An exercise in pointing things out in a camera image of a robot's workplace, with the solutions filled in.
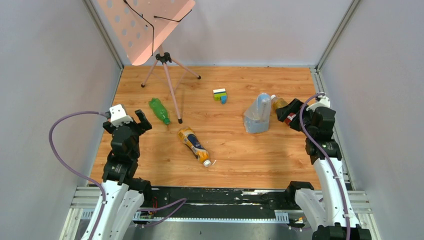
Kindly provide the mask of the yellow blue milk tea bottle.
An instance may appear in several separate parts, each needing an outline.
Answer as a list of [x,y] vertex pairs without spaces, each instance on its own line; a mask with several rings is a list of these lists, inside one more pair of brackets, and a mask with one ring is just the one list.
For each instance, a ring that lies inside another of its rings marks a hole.
[[177,135],[181,141],[190,149],[199,163],[201,163],[206,168],[213,164],[211,162],[209,152],[202,146],[195,132],[190,127],[181,128]]

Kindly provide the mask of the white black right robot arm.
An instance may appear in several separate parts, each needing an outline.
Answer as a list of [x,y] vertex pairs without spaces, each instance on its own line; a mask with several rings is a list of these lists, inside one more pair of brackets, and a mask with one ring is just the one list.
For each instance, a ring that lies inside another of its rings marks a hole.
[[361,226],[343,178],[342,153],[333,139],[335,110],[328,97],[319,95],[308,105],[295,98],[290,103],[272,95],[271,105],[280,122],[305,134],[305,151],[321,186],[319,198],[310,182],[291,181],[285,191],[286,204],[305,214],[313,240],[370,240],[369,229]]

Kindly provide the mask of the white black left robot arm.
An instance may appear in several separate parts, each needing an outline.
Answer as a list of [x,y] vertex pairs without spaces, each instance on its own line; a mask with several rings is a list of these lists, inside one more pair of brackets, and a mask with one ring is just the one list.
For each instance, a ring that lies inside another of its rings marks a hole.
[[153,201],[148,180],[134,177],[140,157],[140,136],[152,129],[145,114],[136,110],[136,122],[120,104],[109,109],[103,128],[111,134],[111,150],[103,168],[100,196],[84,240],[121,240],[137,209]]

